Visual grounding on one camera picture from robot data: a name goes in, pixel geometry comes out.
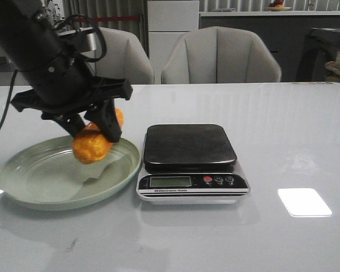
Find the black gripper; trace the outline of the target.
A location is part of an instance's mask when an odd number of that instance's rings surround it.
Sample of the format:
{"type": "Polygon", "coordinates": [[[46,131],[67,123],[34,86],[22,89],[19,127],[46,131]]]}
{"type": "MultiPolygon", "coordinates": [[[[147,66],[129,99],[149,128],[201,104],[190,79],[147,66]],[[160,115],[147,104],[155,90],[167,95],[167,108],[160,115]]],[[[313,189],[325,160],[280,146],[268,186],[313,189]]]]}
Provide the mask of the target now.
{"type": "Polygon", "coordinates": [[[133,89],[127,79],[95,76],[84,61],[61,54],[48,60],[22,53],[11,60],[32,87],[12,99],[18,112],[31,108],[49,113],[51,120],[75,137],[85,127],[79,114],[85,111],[85,119],[96,124],[108,141],[120,140],[114,100],[131,98],[133,89]]]}

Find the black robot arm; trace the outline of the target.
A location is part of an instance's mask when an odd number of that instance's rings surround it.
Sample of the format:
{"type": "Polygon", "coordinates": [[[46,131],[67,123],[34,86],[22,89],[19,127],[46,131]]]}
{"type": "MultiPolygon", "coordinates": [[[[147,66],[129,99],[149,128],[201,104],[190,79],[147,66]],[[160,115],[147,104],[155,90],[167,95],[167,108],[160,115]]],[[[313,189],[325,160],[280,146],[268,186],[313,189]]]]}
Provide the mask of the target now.
{"type": "Polygon", "coordinates": [[[40,1],[0,1],[0,47],[31,89],[18,93],[11,103],[17,111],[41,111],[70,135],[95,123],[106,139],[118,142],[121,128],[114,100],[130,99],[126,79],[96,76],[90,64],[97,58],[83,54],[86,31],[60,36],[40,1]]]}

